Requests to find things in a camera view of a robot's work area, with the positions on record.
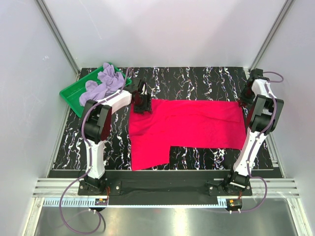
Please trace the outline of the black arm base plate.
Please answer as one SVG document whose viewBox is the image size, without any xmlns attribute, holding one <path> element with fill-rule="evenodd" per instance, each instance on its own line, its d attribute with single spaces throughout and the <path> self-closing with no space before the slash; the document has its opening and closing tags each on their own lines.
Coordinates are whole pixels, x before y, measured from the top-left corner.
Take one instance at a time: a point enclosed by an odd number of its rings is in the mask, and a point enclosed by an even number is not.
<svg viewBox="0 0 315 236">
<path fill-rule="evenodd" d="M 251 196 L 249 179 L 237 177 L 230 184 L 229 171 L 106 171 L 94 187 L 79 183 L 82 196 L 109 196 L 109 203 L 132 206 L 211 205 L 217 197 Z"/>
</svg>

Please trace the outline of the red t shirt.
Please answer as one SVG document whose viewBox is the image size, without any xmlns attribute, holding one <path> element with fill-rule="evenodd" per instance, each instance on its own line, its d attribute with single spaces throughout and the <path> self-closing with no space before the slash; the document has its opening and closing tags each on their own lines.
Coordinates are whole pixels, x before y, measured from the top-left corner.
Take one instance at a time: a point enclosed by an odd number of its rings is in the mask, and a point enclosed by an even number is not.
<svg viewBox="0 0 315 236">
<path fill-rule="evenodd" d="M 237 102 L 152 100 L 152 112 L 129 115 L 131 169 L 168 164 L 171 147 L 241 150 L 246 131 Z"/>
</svg>

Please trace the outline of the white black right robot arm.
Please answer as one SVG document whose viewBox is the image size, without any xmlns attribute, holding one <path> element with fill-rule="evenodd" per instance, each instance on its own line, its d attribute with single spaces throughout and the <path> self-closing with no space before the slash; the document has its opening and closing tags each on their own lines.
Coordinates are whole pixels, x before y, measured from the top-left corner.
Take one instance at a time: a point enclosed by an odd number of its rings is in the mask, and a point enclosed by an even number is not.
<svg viewBox="0 0 315 236">
<path fill-rule="evenodd" d="M 242 105 L 251 105 L 246 121 L 246 140 L 222 183 L 222 189 L 228 195 L 237 195 L 249 186 L 256 155 L 267 136 L 275 130 L 284 107 L 284 101 L 272 92 L 271 84 L 283 81 L 284 77 L 276 72 L 257 68 L 250 71 L 240 96 Z"/>
</svg>

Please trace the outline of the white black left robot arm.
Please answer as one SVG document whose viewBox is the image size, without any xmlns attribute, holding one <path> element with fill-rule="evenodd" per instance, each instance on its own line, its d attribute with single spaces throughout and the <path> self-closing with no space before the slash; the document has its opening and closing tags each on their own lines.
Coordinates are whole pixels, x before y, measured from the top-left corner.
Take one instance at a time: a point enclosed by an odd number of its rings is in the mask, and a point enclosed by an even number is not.
<svg viewBox="0 0 315 236">
<path fill-rule="evenodd" d="M 130 85 L 103 99 L 86 102 L 80 128 L 86 146 L 87 168 L 79 178 L 80 189 L 90 190 L 97 195 L 108 190 L 103 164 L 105 141 L 111 132 L 112 115 L 130 104 L 135 113 L 152 113 L 151 95 L 147 93 L 147 84 L 141 79 L 133 79 Z"/>
</svg>

